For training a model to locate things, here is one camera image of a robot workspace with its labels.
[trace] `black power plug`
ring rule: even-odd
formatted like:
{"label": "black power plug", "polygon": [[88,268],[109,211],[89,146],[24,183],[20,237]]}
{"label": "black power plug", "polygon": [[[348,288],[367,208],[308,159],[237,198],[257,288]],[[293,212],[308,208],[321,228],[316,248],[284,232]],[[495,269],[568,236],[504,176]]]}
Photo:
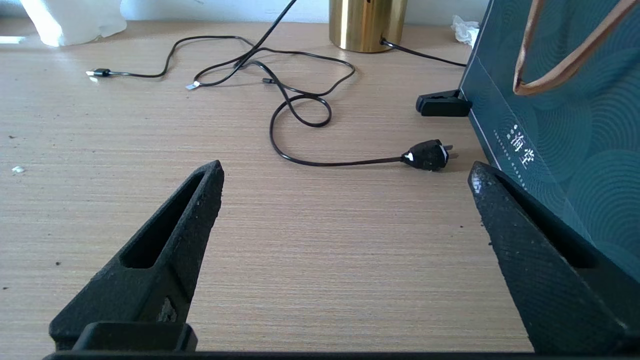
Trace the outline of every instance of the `black power plug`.
{"label": "black power plug", "polygon": [[422,170],[440,170],[447,166],[449,159],[455,159],[458,154],[449,154],[453,145],[442,145],[440,140],[429,140],[414,145],[402,155],[400,161]]}

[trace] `usb connector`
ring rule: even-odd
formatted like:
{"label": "usb connector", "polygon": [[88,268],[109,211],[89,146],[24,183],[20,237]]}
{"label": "usb connector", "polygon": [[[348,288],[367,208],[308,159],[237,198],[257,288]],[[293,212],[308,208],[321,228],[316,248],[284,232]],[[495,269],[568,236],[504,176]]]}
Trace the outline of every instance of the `usb connector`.
{"label": "usb connector", "polygon": [[111,70],[109,70],[109,69],[93,69],[91,71],[87,71],[86,74],[89,75],[89,76],[98,76],[100,78],[106,78],[107,76],[111,75]]}

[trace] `brown rope handle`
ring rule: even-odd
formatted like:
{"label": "brown rope handle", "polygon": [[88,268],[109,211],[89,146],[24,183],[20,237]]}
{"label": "brown rope handle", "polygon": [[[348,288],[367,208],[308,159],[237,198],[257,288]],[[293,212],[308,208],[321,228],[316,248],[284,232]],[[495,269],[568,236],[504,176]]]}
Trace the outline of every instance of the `brown rope handle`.
{"label": "brown rope handle", "polygon": [[538,19],[542,12],[545,0],[532,0],[529,18],[524,28],[522,45],[516,61],[515,74],[513,76],[513,92],[516,95],[534,95],[556,88],[567,82],[580,69],[582,64],[594,51],[606,40],[607,36],[618,26],[626,14],[638,3],[638,0],[620,0],[618,4],[602,20],[600,25],[578,46],[571,54],[567,55],[548,73],[537,80],[525,83],[522,81],[522,73],[527,59],[527,50],[533,41],[533,34],[538,25]]}

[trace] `white wall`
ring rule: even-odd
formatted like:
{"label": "white wall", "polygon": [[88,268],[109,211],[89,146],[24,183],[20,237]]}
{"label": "white wall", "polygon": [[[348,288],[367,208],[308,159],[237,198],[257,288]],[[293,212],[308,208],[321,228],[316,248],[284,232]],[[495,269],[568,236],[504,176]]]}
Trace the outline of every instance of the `white wall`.
{"label": "white wall", "polygon": [[[122,0],[120,9],[128,20],[270,22],[288,2],[289,0]],[[450,25],[454,14],[464,20],[480,21],[488,2],[489,0],[408,0],[406,23]],[[298,0],[284,21],[327,22],[328,9],[327,0]],[[26,16],[26,13],[19,0],[0,0],[0,15],[16,17]]]}

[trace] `green patterned surface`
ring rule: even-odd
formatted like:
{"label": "green patterned surface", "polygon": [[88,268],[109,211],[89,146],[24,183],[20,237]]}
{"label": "green patterned surface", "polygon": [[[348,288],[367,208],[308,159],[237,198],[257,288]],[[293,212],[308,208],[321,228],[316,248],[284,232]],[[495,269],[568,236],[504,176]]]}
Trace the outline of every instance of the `green patterned surface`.
{"label": "green patterned surface", "polygon": [[[573,51],[617,2],[546,1],[525,81]],[[495,166],[640,280],[640,5],[569,82],[522,97],[511,87],[530,5],[490,3],[461,84],[471,123]]]}

